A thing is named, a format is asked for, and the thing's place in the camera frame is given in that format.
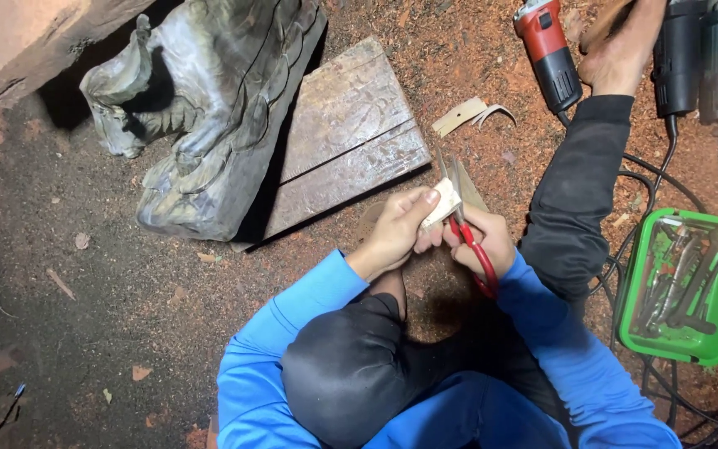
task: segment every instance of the wood carving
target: wood carving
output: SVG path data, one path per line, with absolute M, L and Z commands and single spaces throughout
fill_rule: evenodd
M 234 237 L 324 27 L 316 0 L 186 0 L 154 30 L 138 17 L 129 45 L 80 89 L 112 154 L 136 158 L 180 133 L 143 179 L 140 225 Z

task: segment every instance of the blue long-sleeve shirt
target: blue long-sleeve shirt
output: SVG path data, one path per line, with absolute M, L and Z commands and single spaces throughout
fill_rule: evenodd
M 218 374 L 219 448 L 320 447 L 290 413 L 279 359 L 310 320 L 367 287 L 334 251 L 232 337 Z M 611 351 L 519 253 L 498 297 L 564 401 L 580 447 L 681 447 Z M 570 447 L 561 424 L 504 382 L 474 372 L 445 379 L 364 447 L 462 447 L 472 439 L 495 449 Z

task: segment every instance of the black pants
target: black pants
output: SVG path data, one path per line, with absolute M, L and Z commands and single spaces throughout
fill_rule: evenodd
M 580 316 L 589 281 L 609 253 L 600 222 L 613 207 L 632 105 L 633 97 L 625 96 L 591 97 L 578 105 L 536 189 L 520 242 L 543 284 Z M 430 345 L 405 338 L 396 301 L 388 294 L 318 316 L 282 357 L 295 419 L 325 445 L 360 447 L 420 393 L 472 369 L 507 382 L 568 425 L 563 403 L 511 319 L 494 302 L 482 304 L 484 310 L 473 314 L 478 325 L 467 323 Z

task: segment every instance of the scissors blade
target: scissors blade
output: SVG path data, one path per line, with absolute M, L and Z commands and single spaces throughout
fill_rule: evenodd
M 454 154 L 451 154 L 451 171 L 453 172 L 453 178 L 451 179 L 451 182 L 453 183 L 453 189 L 456 191 L 456 193 L 459 194 L 459 199 L 461 199 L 459 163 L 456 161 L 456 156 Z M 464 203 L 459 204 L 459 209 L 456 209 L 456 211 L 454 212 L 454 217 L 460 225 L 464 223 Z
M 436 164 L 440 167 L 440 179 L 448 177 L 448 169 L 445 168 L 445 161 L 442 159 L 440 147 L 436 147 Z

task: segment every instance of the red-handled scissors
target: red-handled scissors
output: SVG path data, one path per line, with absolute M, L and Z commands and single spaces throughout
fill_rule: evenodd
M 442 173 L 443 178 L 448 178 L 448 170 L 445 168 L 445 162 L 442 159 L 442 152 L 439 148 L 436 149 L 436 161 L 440 166 L 440 172 Z M 454 155 L 451 155 L 451 162 L 453 164 L 453 167 L 451 167 L 453 171 L 451 182 L 453 183 L 453 189 L 459 194 L 459 197 L 461 197 L 459 165 L 456 163 Z M 464 220 L 464 204 L 460 205 L 459 209 L 456 209 L 450 216 L 450 222 L 453 233 L 459 238 L 459 240 L 464 238 L 464 242 L 467 243 L 467 246 L 469 246 L 475 253 L 475 256 L 478 257 L 478 261 L 481 263 L 481 268 L 484 269 L 484 275 L 487 278 L 486 282 L 482 281 L 477 274 L 472 274 L 475 279 L 475 283 L 478 284 L 478 288 L 485 296 L 489 298 L 496 298 L 498 293 L 497 274 L 494 272 L 492 261 L 489 260 L 487 252 L 484 251 L 484 248 L 481 247 L 480 243 L 475 241 L 475 237 L 472 235 L 470 226 Z

